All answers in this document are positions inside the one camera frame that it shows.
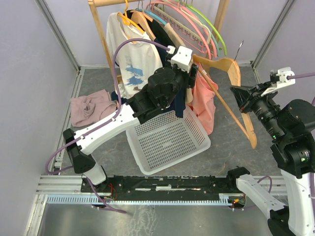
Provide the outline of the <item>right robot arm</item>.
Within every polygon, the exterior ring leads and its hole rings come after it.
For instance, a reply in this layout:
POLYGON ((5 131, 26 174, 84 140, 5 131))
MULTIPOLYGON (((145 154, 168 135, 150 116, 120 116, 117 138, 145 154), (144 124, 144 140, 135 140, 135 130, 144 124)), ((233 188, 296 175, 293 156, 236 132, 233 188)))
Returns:
POLYGON ((271 83, 254 87, 231 86, 241 113, 253 112, 273 140, 270 149, 287 191, 288 205, 264 190, 250 174, 226 179, 231 192, 241 190, 267 218, 274 236, 313 236, 315 234, 315 108, 305 100, 294 99, 280 108, 267 92, 271 83))

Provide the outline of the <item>turquoise plastic hanger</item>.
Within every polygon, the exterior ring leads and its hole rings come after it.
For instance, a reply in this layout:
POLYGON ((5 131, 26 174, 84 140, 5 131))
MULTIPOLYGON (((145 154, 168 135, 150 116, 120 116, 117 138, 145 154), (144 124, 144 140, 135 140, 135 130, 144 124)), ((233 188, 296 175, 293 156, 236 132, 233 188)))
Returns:
POLYGON ((162 19, 160 16, 156 15, 155 13, 153 13, 151 11, 148 11, 148 10, 145 10, 145 9, 140 9, 140 8, 136 8, 135 10, 140 11, 140 12, 144 12, 147 15, 152 16, 155 20, 157 20, 163 26, 166 26, 167 24, 169 24, 164 19, 162 19))

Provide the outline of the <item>mauve pink crumpled garment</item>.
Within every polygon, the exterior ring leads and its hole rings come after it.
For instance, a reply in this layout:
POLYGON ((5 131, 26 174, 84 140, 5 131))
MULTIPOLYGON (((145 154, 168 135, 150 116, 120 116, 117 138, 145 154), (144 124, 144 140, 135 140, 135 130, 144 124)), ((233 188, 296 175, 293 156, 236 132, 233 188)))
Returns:
POLYGON ((117 109, 117 103, 111 100, 105 89, 90 95, 83 95, 70 100, 71 124, 82 127, 100 121, 117 109))

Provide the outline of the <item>white perforated plastic basket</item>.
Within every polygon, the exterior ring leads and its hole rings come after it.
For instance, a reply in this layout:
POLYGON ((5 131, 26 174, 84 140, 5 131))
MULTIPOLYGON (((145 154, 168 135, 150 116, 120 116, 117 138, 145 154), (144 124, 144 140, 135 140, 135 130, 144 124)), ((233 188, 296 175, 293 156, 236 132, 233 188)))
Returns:
POLYGON ((128 144, 145 175, 152 175, 210 148, 211 140, 190 107, 178 118, 174 111, 126 131, 128 144))

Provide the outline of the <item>salmon pink t shirt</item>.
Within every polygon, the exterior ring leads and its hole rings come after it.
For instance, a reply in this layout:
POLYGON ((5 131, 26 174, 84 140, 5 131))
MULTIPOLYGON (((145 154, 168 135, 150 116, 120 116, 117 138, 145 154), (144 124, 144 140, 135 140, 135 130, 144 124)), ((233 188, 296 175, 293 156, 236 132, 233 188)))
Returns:
POLYGON ((192 89, 193 100, 189 103, 191 110, 199 119, 208 135, 214 130, 216 107, 214 105, 214 90, 209 86, 200 72, 196 75, 195 86, 192 89))

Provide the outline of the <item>navy blue t shirt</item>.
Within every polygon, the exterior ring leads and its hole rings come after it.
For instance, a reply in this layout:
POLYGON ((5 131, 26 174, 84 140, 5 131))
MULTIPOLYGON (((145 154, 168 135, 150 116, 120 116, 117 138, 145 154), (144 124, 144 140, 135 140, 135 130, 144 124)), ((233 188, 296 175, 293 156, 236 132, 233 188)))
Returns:
MULTIPOLYGON (((158 48, 158 43, 143 39, 143 38, 132 38, 124 41, 118 46, 114 55, 113 63, 116 64, 116 56, 119 50, 126 44, 130 42, 146 42, 156 46, 158 48)), ((136 109, 135 114, 138 118, 153 118, 161 113, 166 113, 174 110, 175 115, 182 118, 184 115, 185 106, 185 91, 184 89, 176 89, 174 85, 171 84, 173 72, 171 69, 162 66, 157 69, 150 77, 148 77, 148 83, 135 95, 126 98, 126 103, 132 107, 144 104, 144 108, 136 109)), ((120 90, 117 92, 119 107, 123 101, 121 97, 120 90)))

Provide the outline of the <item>lime green hanger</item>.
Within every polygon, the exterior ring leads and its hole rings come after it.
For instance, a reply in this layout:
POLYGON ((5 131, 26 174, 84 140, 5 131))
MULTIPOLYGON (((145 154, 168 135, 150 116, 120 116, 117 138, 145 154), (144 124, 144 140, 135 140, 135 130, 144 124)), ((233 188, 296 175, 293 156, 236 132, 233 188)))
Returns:
POLYGON ((197 17, 201 17, 203 21, 206 22, 212 28, 213 36, 215 37, 216 41, 219 41, 221 43, 224 55, 227 56, 227 48, 223 40, 223 37, 221 36, 221 28, 224 23, 227 8, 229 6, 229 1, 228 0, 219 1, 216 10, 215 20, 213 22, 211 22, 210 19, 204 13, 202 13, 200 10, 193 6, 193 1, 191 1, 190 4, 188 4, 186 1, 185 3, 180 3, 180 5, 183 5, 185 8, 188 8, 197 17))

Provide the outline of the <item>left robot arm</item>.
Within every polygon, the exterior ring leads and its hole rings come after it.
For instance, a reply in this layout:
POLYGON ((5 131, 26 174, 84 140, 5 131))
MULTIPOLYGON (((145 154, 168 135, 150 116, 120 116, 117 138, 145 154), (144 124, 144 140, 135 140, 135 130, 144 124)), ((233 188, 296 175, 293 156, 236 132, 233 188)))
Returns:
POLYGON ((107 117, 81 132, 70 128, 64 131, 63 139, 75 173, 83 174, 97 191, 105 191, 109 180, 92 152, 130 127, 174 110, 177 103, 184 110, 186 89, 194 87, 197 72, 198 65, 194 63, 188 71, 183 71, 176 63, 167 63, 149 77, 140 92, 107 117))

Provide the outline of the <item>pink plastic hanger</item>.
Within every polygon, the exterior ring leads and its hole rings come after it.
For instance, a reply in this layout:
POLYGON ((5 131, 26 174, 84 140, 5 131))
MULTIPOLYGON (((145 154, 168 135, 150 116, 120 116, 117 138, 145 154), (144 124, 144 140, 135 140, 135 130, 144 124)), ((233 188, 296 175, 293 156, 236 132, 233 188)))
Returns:
POLYGON ((170 23, 172 28, 179 34, 187 46, 191 46, 197 52, 207 55, 211 59, 215 59, 220 56, 221 51, 219 51, 219 55, 217 55, 216 48, 211 45, 204 47, 203 43, 193 35, 196 34, 196 31, 186 18, 182 16, 182 14, 174 10, 172 7, 161 3, 162 0, 150 1, 150 3, 146 6, 146 9, 170 23))

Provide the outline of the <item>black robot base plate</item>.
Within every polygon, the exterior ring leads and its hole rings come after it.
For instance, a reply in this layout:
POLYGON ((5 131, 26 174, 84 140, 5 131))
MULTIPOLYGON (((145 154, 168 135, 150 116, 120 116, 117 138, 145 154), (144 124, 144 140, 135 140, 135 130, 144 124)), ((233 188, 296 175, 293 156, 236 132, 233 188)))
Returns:
POLYGON ((227 172, 226 177, 215 176, 180 176, 180 177, 142 177, 142 176, 113 176, 104 183, 95 185, 97 193, 109 194, 113 199, 119 196, 147 196, 149 198, 166 198, 178 195, 192 198, 206 194, 240 194, 236 178, 250 172, 244 167, 237 167, 227 172))

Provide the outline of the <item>wooden clothes rack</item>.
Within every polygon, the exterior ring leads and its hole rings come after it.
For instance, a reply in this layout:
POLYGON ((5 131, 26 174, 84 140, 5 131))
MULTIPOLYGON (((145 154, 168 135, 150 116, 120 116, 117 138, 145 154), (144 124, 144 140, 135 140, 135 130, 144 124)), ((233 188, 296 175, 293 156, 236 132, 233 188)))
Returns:
MULTIPOLYGON (((128 3, 130 2, 136 2, 136 0, 128 0, 128 3)), ((111 5, 118 5, 118 4, 124 4, 125 1, 124 0, 88 0, 88 4, 94 19, 94 23, 99 35, 99 38, 101 40, 101 44, 103 47, 103 50, 105 52, 107 61, 109 63, 109 68, 111 70, 111 73, 113 75, 113 65, 112 65, 112 57, 109 54, 109 50, 108 50, 108 45, 105 39, 105 33, 103 30, 103 25, 102 22, 100 20, 97 8, 98 7, 105 7, 105 6, 111 6, 111 5)))

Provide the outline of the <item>orange plastic hanger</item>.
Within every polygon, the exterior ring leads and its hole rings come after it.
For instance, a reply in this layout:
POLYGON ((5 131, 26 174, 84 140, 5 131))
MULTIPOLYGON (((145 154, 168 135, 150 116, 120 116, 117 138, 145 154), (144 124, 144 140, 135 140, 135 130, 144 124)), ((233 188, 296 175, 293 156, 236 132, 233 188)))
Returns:
POLYGON ((144 30, 142 30, 133 20, 129 19, 127 17, 127 10, 128 10, 128 0, 125 0, 125 4, 126 4, 126 7, 125 7, 125 11, 124 11, 124 14, 118 12, 117 15, 120 16, 122 19, 123 19, 123 23, 127 26, 130 26, 130 25, 133 25, 134 27, 136 27, 142 34, 145 33, 144 30))

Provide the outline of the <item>beige tan t shirt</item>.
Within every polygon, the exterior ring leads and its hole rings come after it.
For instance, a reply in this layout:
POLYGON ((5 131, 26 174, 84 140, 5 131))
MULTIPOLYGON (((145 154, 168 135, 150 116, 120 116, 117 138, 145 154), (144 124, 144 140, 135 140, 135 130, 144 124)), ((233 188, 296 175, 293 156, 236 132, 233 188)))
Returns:
MULTIPOLYGON (((181 37, 175 32, 175 30, 172 28, 170 23, 167 23, 163 27, 164 31, 167 33, 171 41, 175 44, 176 47, 180 46, 186 46, 181 37)), ((188 88, 186 89, 186 98, 185 103, 189 106, 191 106, 191 103, 193 101, 193 95, 192 95, 192 89, 188 88)))

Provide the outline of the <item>white printed t shirt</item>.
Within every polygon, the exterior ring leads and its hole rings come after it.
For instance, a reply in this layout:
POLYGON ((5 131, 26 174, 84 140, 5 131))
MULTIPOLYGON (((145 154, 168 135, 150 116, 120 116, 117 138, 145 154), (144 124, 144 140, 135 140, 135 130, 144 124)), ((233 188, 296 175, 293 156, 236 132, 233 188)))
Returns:
MULTIPOLYGON (((106 26, 110 55, 113 56, 119 45, 132 38, 150 40, 147 33, 141 33, 134 25, 124 24, 118 13, 110 14, 106 26)), ((156 46, 140 41, 124 45, 116 56, 116 64, 122 76, 122 82, 119 84, 120 94, 127 99, 138 93, 148 83, 148 77, 162 67, 156 46)))

